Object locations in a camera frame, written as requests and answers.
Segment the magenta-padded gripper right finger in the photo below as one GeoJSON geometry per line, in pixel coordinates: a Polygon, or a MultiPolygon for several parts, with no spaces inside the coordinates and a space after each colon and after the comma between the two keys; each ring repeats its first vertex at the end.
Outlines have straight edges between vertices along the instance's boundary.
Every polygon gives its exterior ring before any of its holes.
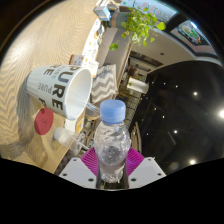
{"type": "Polygon", "coordinates": [[[130,148],[125,163],[125,183],[128,189],[140,188],[166,176],[153,157],[144,157],[130,148]]]}

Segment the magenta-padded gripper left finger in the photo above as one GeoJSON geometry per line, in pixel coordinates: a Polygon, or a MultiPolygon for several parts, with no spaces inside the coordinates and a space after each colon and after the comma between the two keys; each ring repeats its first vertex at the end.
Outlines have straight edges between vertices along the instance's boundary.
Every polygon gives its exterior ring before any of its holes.
{"type": "Polygon", "coordinates": [[[94,148],[89,149],[80,158],[71,158],[59,176],[81,187],[98,189],[99,165],[94,148]]]}

